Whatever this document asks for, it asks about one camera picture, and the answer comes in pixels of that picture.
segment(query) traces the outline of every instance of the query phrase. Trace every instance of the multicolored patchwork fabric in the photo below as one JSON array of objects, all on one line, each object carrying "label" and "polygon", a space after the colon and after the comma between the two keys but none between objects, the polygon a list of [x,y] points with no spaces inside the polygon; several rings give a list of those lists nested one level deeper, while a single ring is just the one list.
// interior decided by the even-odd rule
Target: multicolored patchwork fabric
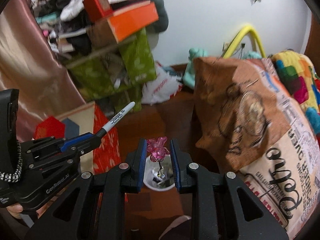
[{"label": "multicolored patchwork fabric", "polygon": [[297,100],[317,134],[320,127],[320,78],[311,60],[292,50],[272,57],[280,81]]}]

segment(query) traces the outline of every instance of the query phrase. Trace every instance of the yellow tube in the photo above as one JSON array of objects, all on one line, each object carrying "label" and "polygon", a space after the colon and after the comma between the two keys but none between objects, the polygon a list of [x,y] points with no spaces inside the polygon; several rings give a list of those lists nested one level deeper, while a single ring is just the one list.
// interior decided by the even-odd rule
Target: yellow tube
[{"label": "yellow tube", "polygon": [[251,25],[246,25],[245,27],[242,28],[241,31],[239,31],[237,36],[231,42],[227,51],[223,55],[223,58],[231,57],[233,55],[233,53],[235,52],[236,48],[238,47],[238,45],[240,44],[240,42],[242,41],[242,39],[244,38],[244,36],[246,36],[248,33],[250,33],[253,36],[253,38],[257,41],[261,56],[266,57],[266,54],[264,52],[264,49],[263,49],[263,46],[262,46],[262,43],[261,43],[261,40],[260,40],[260,37],[259,37],[257,31]]}]

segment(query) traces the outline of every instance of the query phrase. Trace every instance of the white wall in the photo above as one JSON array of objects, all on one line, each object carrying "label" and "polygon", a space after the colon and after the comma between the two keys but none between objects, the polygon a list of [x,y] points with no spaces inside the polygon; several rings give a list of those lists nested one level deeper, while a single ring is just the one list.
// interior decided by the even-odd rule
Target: white wall
[{"label": "white wall", "polygon": [[[185,63],[191,47],[220,56],[246,23],[258,31],[266,54],[284,49],[304,52],[311,12],[303,0],[164,0],[169,28],[150,38],[155,60],[164,65]],[[244,38],[245,51],[252,49]]]}]

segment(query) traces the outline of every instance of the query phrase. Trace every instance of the teal stuffed toy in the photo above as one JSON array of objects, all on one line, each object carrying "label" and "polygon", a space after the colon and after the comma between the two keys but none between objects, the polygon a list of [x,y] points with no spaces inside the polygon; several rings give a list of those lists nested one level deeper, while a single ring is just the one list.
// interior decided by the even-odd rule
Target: teal stuffed toy
[{"label": "teal stuffed toy", "polygon": [[193,59],[197,57],[207,57],[208,52],[204,49],[191,48],[189,50],[189,62],[187,64],[186,72],[183,75],[183,83],[191,88],[195,89],[195,69],[193,68]]}]

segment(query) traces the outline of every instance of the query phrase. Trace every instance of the beige satin fabric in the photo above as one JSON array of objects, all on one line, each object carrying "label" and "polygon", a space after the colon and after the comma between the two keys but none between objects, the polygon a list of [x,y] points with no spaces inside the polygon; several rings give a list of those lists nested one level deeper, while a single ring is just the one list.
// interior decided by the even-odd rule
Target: beige satin fabric
[{"label": "beige satin fabric", "polygon": [[85,103],[57,62],[27,0],[10,0],[0,15],[0,90],[9,88],[20,90],[17,137],[22,141],[30,140],[46,117]]}]

